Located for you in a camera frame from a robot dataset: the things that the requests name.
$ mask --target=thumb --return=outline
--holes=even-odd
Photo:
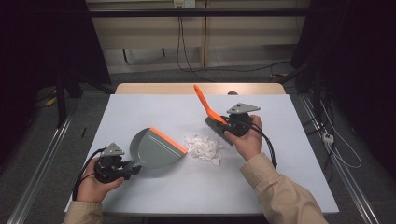
[[[124,180],[125,179],[123,177],[120,177],[120,178],[114,180],[113,182],[107,183],[106,184],[107,189],[108,190],[113,190],[113,189],[118,188],[124,182]]]

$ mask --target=sleeve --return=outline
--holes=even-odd
[[[101,203],[71,202],[64,217],[64,224],[99,224],[102,221]]]
[[[312,194],[280,175],[264,154],[247,161],[241,173],[254,188],[270,223],[327,223]]]

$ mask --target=dustpan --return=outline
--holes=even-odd
[[[140,131],[130,145],[132,166],[162,168],[178,161],[187,149],[155,128]]]

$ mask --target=white table surface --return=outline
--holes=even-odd
[[[277,170],[311,191],[323,213],[338,207],[321,172],[288,95],[206,95],[221,115],[236,103],[256,105],[263,131],[274,146]],[[261,214],[257,197],[239,172],[244,164],[234,147],[205,124],[206,113],[196,95],[111,95],[88,157],[115,142],[126,151],[139,131],[155,127],[184,146],[185,136],[199,134],[224,148],[220,166],[186,155],[162,169],[142,168],[103,201],[105,214],[114,215],[254,215]],[[269,155],[265,142],[262,152]]]

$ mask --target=hand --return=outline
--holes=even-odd
[[[118,178],[111,183],[104,184],[95,178],[94,166],[99,158],[94,158],[88,164],[82,178],[87,176],[79,185],[76,201],[86,203],[100,203],[109,191],[118,188],[124,181],[124,178]]]
[[[260,128],[262,127],[262,120],[259,116],[250,115],[253,119],[252,123]],[[245,161],[260,154],[262,152],[262,136],[254,130],[249,130],[245,135],[237,137],[232,133],[226,131],[225,136],[235,145],[236,150],[241,154]]]

